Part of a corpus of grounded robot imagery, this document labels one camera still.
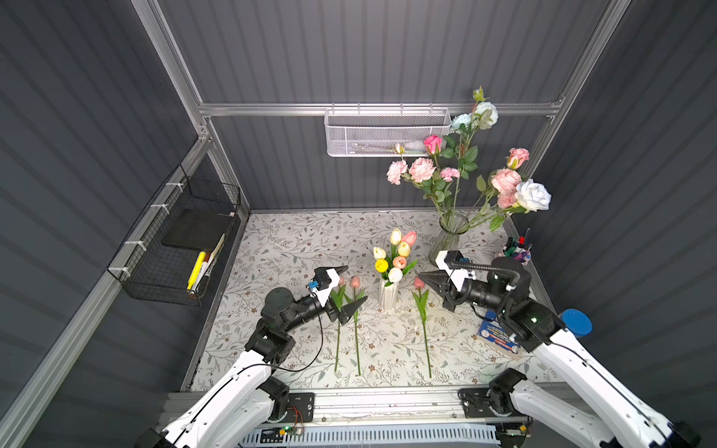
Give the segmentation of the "dark pink tulip stem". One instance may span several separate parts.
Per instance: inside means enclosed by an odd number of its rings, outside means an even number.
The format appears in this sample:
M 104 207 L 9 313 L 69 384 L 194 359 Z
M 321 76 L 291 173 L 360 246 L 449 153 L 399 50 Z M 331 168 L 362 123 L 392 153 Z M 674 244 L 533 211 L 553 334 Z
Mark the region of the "dark pink tulip stem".
M 432 378 L 431 354 L 429 354 L 429 342 L 428 342 L 428 330 L 427 330 L 429 289 L 426 286 L 426 284 L 424 283 L 424 281 L 418 277 L 416 277 L 414 280 L 414 288 L 415 288 L 415 291 L 412 293 L 412 295 L 415 300 L 416 307 L 418 308 L 418 313 L 419 313 L 422 332 L 423 332 L 424 348 L 425 348 L 426 360 L 427 360 L 427 365 L 428 365 L 429 379 L 431 379 Z

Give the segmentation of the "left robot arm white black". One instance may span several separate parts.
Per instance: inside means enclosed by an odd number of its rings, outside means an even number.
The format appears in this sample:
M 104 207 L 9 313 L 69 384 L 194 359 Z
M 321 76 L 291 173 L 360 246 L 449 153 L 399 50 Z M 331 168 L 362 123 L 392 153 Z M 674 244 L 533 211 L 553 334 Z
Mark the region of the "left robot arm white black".
M 295 347 L 291 331 L 323 315 L 345 325 L 366 301 L 339 306 L 330 297 L 346 270 L 345 265 L 317 268 L 300 299 L 285 287 L 272 289 L 245 351 L 218 384 L 164 429 L 147 429 L 134 446 L 236 447 L 258 425 L 283 419 L 289 387 L 274 373 L 284 369 Z

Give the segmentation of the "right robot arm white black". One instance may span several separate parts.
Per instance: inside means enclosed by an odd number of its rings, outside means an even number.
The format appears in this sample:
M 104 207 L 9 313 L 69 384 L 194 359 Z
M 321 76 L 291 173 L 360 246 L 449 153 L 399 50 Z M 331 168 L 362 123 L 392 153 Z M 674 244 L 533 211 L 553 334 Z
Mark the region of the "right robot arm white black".
M 514 259 L 471 263 L 442 251 L 436 270 L 418 278 L 453 311 L 470 304 L 492 311 L 509 339 L 555 371 L 589 406 L 585 413 L 508 368 L 477 402 L 499 417 L 522 414 L 580 447 L 697 447 L 698 432 L 642 401 L 604 368 L 550 308 L 530 298 L 530 273 Z

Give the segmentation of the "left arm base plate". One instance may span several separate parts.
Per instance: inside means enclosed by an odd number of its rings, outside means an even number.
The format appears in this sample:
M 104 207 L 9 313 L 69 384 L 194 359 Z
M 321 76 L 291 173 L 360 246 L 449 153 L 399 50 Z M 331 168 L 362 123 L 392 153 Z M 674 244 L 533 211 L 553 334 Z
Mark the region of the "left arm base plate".
M 291 392 L 279 423 L 311 423 L 316 410 L 316 394 L 313 392 Z

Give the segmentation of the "peach pink tulip stem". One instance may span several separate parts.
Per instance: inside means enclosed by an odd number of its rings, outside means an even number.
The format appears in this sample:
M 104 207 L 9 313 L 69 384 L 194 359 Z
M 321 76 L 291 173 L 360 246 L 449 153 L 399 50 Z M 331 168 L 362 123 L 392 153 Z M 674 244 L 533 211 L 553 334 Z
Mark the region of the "peach pink tulip stem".
M 364 297 L 364 294 L 362 290 L 360 289 L 361 286 L 361 280 L 358 276 L 352 276 L 350 280 L 350 287 L 352 289 L 352 302 L 356 302 L 356 300 L 362 299 Z M 359 312 L 356 311 L 354 313 L 353 322 L 354 322 L 354 339 L 355 339 L 355 352 L 356 352 L 356 364 L 357 364 L 357 370 L 358 370 L 358 377 L 361 377 L 362 375 L 362 368 L 360 363 L 360 337 L 359 337 L 359 323 L 358 323 L 358 317 Z

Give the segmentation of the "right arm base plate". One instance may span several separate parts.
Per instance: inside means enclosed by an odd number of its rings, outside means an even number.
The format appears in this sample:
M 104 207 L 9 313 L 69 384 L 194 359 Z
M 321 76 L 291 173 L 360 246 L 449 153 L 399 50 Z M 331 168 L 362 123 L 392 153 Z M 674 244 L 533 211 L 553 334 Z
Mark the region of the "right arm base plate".
M 466 418 L 522 417 L 507 393 L 495 392 L 488 386 L 461 388 L 457 392 Z

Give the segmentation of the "white ribbed ceramic vase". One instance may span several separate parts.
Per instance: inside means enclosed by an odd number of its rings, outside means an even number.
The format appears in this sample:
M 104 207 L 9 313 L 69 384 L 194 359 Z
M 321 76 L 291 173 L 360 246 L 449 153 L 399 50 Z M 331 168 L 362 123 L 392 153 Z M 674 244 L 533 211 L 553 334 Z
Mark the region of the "white ribbed ceramic vase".
M 399 297 L 399 285 L 392 282 L 383 282 L 379 290 L 379 308 L 383 312 L 393 310 Z

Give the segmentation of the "light pink tulip stem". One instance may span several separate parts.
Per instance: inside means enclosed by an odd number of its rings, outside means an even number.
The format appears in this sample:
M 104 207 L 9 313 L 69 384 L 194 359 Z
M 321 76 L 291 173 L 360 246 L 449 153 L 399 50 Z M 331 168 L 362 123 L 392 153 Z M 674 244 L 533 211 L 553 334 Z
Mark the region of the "light pink tulip stem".
M 332 298 L 333 304 L 335 305 L 338 313 L 341 313 L 343 311 L 343 306 L 345 302 L 345 289 L 347 288 L 347 285 L 345 284 L 345 278 L 341 277 L 339 279 L 339 286 L 332 291 L 330 294 L 330 297 Z M 343 324 L 340 320 L 337 320 L 337 327 L 336 327 L 336 347 L 335 347 L 335 354 L 334 354 L 334 371 L 337 373 L 339 369 L 339 361 L 341 356 L 341 328 Z

